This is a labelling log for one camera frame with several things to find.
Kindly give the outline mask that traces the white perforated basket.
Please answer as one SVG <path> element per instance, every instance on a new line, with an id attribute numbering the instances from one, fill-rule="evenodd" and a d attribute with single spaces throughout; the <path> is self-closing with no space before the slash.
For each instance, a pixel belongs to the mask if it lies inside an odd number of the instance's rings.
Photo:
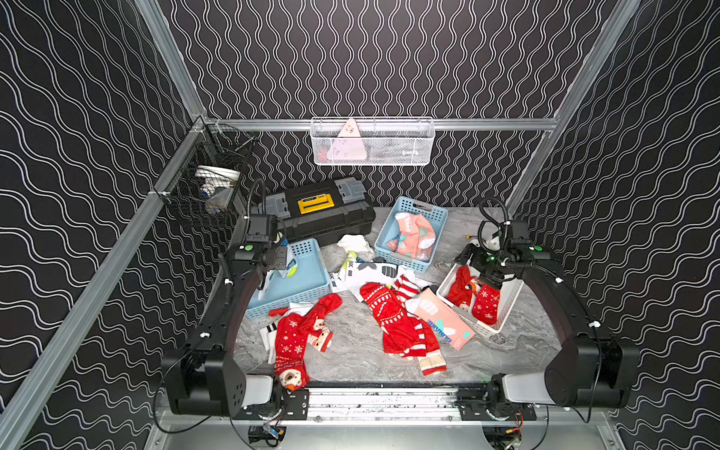
<path id="1" fill-rule="evenodd" d="M 521 293 L 524 283 L 505 277 L 501 288 L 479 279 L 479 272 L 468 265 L 454 264 L 437 291 L 444 302 L 478 335 L 499 334 Z"/>

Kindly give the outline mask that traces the white grey patterned sock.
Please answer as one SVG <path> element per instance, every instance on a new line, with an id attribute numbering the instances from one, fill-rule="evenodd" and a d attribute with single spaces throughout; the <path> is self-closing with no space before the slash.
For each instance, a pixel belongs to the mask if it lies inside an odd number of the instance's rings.
<path id="1" fill-rule="evenodd" d="M 339 271 L 330 275 L 330 288 L 333 294 L 348 291 L 356 301 L 363 302 L 360 289 L 367 283 L 392 285 L 399 273 L 399 267 L 387 262 L 367 262 L 349 252 Z"/>

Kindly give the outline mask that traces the red striped cuff sock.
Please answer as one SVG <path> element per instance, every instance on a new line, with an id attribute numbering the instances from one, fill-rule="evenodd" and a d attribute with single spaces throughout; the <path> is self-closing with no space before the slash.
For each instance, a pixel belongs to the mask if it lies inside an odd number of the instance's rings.
<path id="1" fill-rule="evenodd" d="M 425 376 L 446 371 L 446 360 L 431 326 L 406 309 L 395 289 L 370 282 L 359 292 L 382 330 L 386 354 L 416 359 Z"/>

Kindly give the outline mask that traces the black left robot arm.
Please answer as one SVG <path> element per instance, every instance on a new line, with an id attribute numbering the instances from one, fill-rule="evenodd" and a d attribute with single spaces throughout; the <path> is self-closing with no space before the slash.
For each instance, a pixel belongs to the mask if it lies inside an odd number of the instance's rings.
<path id="1" fill-rule="evenodd" d="M 186 343 L 162 360 L 161 384 L 177 416 L 242 418 L 252 407 L 279 408 L 278 382 L 250 375 L 234 359 L 236 336 L 249 302 L 269 272 L 283 266 L 278 218 L 253 214 L 241 237 L 219 255 L 219 287 Z"/>

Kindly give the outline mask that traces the pink triangle card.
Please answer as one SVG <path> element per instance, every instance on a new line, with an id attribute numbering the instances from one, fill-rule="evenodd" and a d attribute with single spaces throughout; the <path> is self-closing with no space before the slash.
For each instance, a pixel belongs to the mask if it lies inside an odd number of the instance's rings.
<path id="1" fill-rule="evenodd" d="M 365 161 L 368 158 L 368 150 L 354 118 L 345 122 L 330 145 L 327 156 L 335 163 Z"/>

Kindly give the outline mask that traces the light blue left basket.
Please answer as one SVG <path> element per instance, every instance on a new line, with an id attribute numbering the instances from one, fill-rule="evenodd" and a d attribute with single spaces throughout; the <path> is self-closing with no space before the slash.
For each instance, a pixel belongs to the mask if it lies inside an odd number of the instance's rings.
<path id="1" fill-rule="evenodd" d="M 298 241 L 290 245 L 297 260 L 292 277 L 274 272 L 264 292 L 256 291 L 245 316 L 251 320 L 267 317 L 270 311 L 284 309 L 294 302 L 316 303 L 331 293 L 330 277 L 316 239 Z"/>

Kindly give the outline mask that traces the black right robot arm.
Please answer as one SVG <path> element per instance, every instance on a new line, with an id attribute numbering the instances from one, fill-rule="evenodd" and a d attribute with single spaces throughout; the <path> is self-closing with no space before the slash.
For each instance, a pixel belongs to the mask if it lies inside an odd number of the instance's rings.
<path id="1" fill-rule="evenodd" d="M 539 300 L 561 343 L 560 352 L 540 372 L 494 376 L 500 401 L 587 410 L 626 406 L 639 373 L 639 347 L 603 328 L 561 263 L 530 240 L 525 222 L 494 220 L 492 225 L 492 238 L 481 239 L 471 251 L 472 268 L 495 289 L 522 281 Z"/>

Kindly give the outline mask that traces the clear wall-mounted bin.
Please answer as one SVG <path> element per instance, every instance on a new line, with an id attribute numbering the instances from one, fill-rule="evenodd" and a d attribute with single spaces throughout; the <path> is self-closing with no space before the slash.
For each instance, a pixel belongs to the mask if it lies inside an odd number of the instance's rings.
<path id="1" fill-rule="evenodd" d="M 354 118 L 367 148 L 365 161 L 335 163 L 327 152 L 349 118 Z M 416 166 L 429 164 L 436 137 L 430 117 L 315 117 L 309 137 L 314 162 L 321 166 Z"/>

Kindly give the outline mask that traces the red white striped sock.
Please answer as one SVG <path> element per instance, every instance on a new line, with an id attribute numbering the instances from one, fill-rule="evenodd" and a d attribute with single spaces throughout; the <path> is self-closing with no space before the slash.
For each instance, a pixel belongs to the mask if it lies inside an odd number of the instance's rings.
<path id="1" fill-rule="evenodd" d="M 422 292 L 422 289 L 408 279 L 408 277 L 405 277 L 405 275 L 400 275 L 395 279 L 393 289 L 401 303 L 415 298 Z"/>

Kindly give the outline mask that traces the pink sock on table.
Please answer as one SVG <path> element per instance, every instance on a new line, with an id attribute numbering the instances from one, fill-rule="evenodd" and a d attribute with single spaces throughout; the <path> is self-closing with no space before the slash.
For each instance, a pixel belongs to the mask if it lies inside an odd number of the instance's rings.
<path id="1" fill-rule="evenodd" d="M 405 301 L 407 311 L 428 323 L 452 348 L 459 351 L 476 336 L 476 332 L 461 319 L 444 300 L 426 289 Z"/>

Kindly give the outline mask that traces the red christmas sock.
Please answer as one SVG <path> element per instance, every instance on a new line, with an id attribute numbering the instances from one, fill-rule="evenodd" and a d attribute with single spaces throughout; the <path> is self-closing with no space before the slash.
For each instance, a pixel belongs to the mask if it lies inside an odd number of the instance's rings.
<path id="1" fill-rule="evenodd" d="M 476 320 L 494 326 L 498 321 L 498 308 L 501 299 L 501 292 L 487 284 L 480 284 L 474 290 L 474 305 L 472 305 L 472 316 Z"/>

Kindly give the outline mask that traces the white neon yellow sock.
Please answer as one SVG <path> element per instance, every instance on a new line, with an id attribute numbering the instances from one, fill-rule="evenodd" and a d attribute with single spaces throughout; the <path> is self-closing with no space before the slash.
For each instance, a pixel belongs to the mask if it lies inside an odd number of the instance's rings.
<path id="1" fill-rule="evenodd" d="M 271 279 L 273 278 L 291 278 L 297 271 L 298 262 L 294 251 L 288 246 L 281 246 L 275 249 L 275 256 L 272 264 L 270 264 L 267 273 L 262 279 L 259 288 L 258 298 L 263 300 L 266 296 Z"/>

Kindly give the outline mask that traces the light blue basket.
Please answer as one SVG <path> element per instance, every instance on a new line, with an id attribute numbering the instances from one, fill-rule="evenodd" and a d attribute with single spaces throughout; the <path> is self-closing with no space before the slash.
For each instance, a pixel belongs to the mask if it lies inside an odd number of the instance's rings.
<path id="1" fill-rule="evenodd" d="M 316 303 L 331 293 L 330 277 L 316 239 L 298 241 L 290 245 L 297 260 L 292 277 L 274 272 L 264 292 L 256 291 L 245 316 L 251 320 L 267 317 L 270 311 L 284 309 L 294 302 Z"/>
<path id="2" fill-rule="evenodd" d="M 376 238 L 375 252 L 390 263 L 424 274 L 431 266 L 447 219 L 445 208 L 400 196 Z"/>

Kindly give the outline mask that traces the black plastic toolbox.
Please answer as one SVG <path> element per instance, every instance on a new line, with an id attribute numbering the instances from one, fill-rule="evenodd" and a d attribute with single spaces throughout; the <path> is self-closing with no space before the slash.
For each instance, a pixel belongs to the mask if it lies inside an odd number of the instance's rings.
<path id="1" fill-rule="evenodd" d="M 322 247 L 346 234 L 369 234 L 376 219 L 365 185 L 354 177 L 279 191 L 266 197 L 265 210 L 289 242 L 314 239 Z"/>

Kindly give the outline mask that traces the light blue right basket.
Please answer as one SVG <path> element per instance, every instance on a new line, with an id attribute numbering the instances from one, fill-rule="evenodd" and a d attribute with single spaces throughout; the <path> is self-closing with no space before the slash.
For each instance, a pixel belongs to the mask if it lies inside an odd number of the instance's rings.
<path id="1" fill-rule="evenodd" d="M 445 208 L 400 196 L 376 238 L 375 252 L 390 263 L 424 274 L 431 266 L 447 219 Z"/>

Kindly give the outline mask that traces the red santa sock front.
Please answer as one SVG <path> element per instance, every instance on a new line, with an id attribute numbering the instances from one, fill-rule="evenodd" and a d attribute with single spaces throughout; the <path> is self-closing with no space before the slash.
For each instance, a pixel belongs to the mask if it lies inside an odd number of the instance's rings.
<path id="1" fill-rule="evenodd" d="M 316 303 L 283 309 L 277 322 L 275 336 L 275 375 L 280 385 L 294 392 L 305 387 L 311 378 L 307 371 L 305 353 L 313 348 L 325 353 L 334 333 L 326 324 L 329 314 L 343 304 L 337 294 L 328 294 Z"/>

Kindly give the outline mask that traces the pink sock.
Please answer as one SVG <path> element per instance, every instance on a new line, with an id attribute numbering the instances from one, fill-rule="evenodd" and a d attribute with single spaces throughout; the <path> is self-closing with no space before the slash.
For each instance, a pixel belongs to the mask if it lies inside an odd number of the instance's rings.
<path id="1" fill-rule="evenodd" d="M 436 244 L 436 234 L 423 215 L 399 212 L 395 215 L 399 231 L 386 247 L 399 255 L 428 263 Z"/>
<path id="2" fill-rule="evenodd" d="M 426 289 L 405 301 L 407 311 L 428 323 L 452 348 L 459 351 L 476 336 L 476 332 L 461 319 L 444 300 Z"/>

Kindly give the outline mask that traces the plain white sock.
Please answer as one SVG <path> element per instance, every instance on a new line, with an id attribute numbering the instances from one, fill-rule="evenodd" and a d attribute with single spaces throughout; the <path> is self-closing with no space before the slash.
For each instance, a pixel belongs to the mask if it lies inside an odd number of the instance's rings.
<path id="1" fill-rule="evenodd" d="M 354 252 L 356 254 L 363 253 L 371 258 L 375 256 L 373 248 L 369 245 L 368 240 L 362 234 L 345 234 L 337 245 L 346 252 Z"/>

